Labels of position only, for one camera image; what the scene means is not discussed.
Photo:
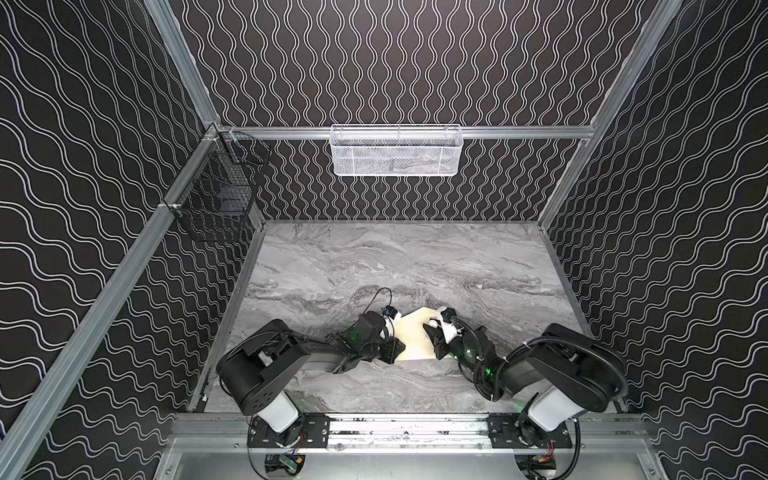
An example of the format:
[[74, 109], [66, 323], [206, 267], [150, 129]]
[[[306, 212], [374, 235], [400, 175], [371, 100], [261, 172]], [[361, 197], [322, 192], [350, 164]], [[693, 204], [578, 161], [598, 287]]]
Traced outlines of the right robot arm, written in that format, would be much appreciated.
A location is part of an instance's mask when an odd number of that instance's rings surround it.
[[488, 401], [548, 382], [549, 387], [535, 394], [521, 412], [518, 428], [526, 433], [549, 433], [585, 412], [601, 413], [628, 393], [626, 362], [618, 353], [557, 323], [505, 356], [497, 354], [486, 328], [473, 329], [459, 318], [431, 319], [423, 330], [435, 357], [454, 359]]

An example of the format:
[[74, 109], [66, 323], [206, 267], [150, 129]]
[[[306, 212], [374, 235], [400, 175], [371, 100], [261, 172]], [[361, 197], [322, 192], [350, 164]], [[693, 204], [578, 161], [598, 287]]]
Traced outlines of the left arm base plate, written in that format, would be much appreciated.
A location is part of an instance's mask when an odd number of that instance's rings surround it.
[[284, 432], [276, 433], [263, 419], [254, 417], [248, 427], [249, 448], [321, 449], [328, 445], [331, 419], [321, 413], [301, 414]]

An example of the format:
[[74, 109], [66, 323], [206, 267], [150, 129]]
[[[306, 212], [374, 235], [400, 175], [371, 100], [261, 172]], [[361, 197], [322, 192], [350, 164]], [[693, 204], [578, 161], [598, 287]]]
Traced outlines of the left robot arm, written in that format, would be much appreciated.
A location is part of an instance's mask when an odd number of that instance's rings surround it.
[[222, 389], [241, 413], [265, 422], [276, 434], [298, 425], [301, 414], [285, 388], [302, 370], [345, 373], [361, 362], [395, 362], [405, 344], [395, 336], [400, 312], [392, 306], [366, 311], [348, 328], [319, 339], [281, 319], [268, 322], [230, 349], [216, 365]]

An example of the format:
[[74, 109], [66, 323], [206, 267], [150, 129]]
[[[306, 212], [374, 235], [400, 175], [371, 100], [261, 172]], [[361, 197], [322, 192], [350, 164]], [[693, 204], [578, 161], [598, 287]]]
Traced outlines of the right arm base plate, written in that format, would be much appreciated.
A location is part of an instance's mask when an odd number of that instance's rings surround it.
[[569, 449], [573, 439], [564, 423], [547, 432], [520, 414], [489, 414], [488, 438], [493, 449]]

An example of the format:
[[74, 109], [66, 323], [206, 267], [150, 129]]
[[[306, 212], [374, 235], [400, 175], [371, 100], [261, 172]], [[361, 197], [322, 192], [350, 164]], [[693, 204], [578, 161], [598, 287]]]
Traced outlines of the cream envelope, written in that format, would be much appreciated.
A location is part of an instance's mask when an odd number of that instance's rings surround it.
[[422, 307], [394, 322], [395, 337], [405, 345], [405, 350], [397, 356], [396, 362], [436, 359], [434, 346], [423, 325], [430, 325], [438, 316], [437, 310]]

